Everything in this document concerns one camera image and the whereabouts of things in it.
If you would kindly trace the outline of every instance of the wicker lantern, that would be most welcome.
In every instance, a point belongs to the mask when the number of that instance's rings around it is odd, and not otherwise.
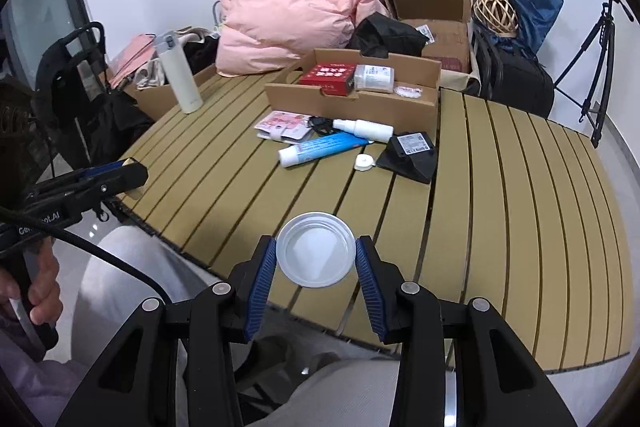
[[[474,15],[499,37],[515,37],[518,16],[509,0],[474,0]]]

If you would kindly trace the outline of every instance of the pink fabric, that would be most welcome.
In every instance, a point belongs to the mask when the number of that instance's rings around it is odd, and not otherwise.
[[[378,0],[220,0],[226,17],[216,57],[225,76],[277,70],[313,48],[344,47]]]
[[[109,81],[111,87],[119,86],[125,76],[133,73],[151,60],[155,52],[153,43],[153,35],[137,35],[133,37],[127,47],[111,61],[110,68],[115,73]]]

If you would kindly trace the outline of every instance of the red box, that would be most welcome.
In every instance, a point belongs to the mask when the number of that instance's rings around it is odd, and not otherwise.
[[[316,64],[303,74],[298,83],[303,86],[320,86],[325,94],[348,96],[353,90],[353,73],[356,64]]]

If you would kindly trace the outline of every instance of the tripod leg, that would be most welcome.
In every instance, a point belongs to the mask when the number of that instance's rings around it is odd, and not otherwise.
[[[616,44],[616,25],[611,22],[609,29],[609,46],[607,50],[607,73],[604,77],[604,88],[602,89],[602,99],[598,108],[598,116],[596,118],[595,129],[591,136],[591,143],[594,147],[598,146],[602,137],[602,128],[604,127],[604,119],[607,116],[607,107],[609,107],[609,95],[611,94],[611,82],[613,80],[613,62],[614,50]]]
[[[607,55],[607,48],[609,46],[609,35],[612,22],[605,22],[604,26],[604,35],[602,38],[600,57],[598,58],[598,66],[596,67],[596,74],[593,77],[593,82],[591,83],[591,87],[589,88],[589,94],[587,98],[582,102],[582,113],[580,114],[580,121],[584,120],[584,117],[587,115],[589,110],[591,109],[591,102],[593,100],[593,95],[596,92],[596,87],[598,87],[598,81],[600,80],[600,73],[602,73],[602,67],[604,65],[604,58]]]
[[[557,87],[558,84],[560,84],[560,82],[562,82],[564,77],[566,77],[566,74],[569,73],[571,68],[573,68],[575,66],[575,63],[578,61],[578,59],[580,57],[582,57],[582,54],[588,49],[589,46],[591,46],[591,43],[593,42],[593,39],[595,39],[596,36],[600,33],[600,29],[602,28],[602,25],[604,23],[605,23],[604,15],[601,15],[600,18],[598,19],[598,22],[596,22],[595,26],[591,29],[591,33],[587,36],[585,41],[580,46],[580,50],[575,55],[574,60],[569,62],[569,65],[566,67],[566,69],[562,72],[562,74],[555,81],[554,87]]]

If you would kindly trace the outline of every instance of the toothpaste tube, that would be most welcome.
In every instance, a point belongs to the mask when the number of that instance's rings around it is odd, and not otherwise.
[[[370,141],[365,138],[359,138],[348,132],[339,132],[281,149],[278,151],[278,155],[280,156],[280,165],[290,167],[338,152],[362,147],[369,143]]]

